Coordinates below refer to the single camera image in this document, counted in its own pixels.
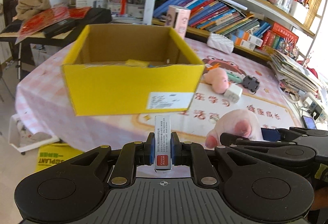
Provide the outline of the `person right hand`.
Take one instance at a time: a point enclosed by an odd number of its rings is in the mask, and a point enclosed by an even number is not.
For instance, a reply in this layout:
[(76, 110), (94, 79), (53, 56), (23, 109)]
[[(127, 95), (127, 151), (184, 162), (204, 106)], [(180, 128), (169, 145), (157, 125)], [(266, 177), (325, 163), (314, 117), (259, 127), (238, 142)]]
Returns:
[(314, 189), (314, 201), (307, 215), (310, 223), (318, 223), (320, 210), (327, 209), (327, 186)]

